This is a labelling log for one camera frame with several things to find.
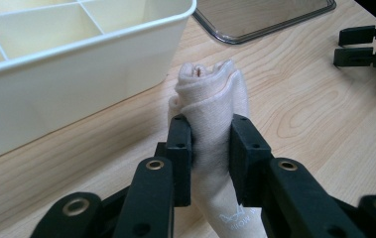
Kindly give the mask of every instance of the storage box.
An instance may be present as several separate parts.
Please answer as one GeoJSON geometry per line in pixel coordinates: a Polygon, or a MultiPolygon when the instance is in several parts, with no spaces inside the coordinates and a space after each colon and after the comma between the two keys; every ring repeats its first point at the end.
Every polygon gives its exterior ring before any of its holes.
{"type": "Polygon", "coordinates": [[[195,6],[0,1],[0,155],[161,82],[195,6]]]}

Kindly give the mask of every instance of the cloth fold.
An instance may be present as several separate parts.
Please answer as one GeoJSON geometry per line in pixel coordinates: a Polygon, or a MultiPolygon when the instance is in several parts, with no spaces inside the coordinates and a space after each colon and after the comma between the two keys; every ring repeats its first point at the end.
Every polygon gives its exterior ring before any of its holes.
{"type": "Polygon", "coordinates": [[[248,117],[243,74],[232,60],[204,65],[185,63],[169,100],[169,119],[183,113],[192,131],[192,201],[219,237],[266,237],[260,209],[237,204],[228,171],[233,114],[248,117]]]}

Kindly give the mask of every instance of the white tray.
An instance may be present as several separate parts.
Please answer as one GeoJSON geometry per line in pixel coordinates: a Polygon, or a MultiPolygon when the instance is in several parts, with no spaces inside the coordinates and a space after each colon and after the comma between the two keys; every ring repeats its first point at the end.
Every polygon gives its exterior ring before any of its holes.
{"type": "Polygon", "coordinates": [[[0,155],[161,82],[195,6],[0,1],[0,155]]]}

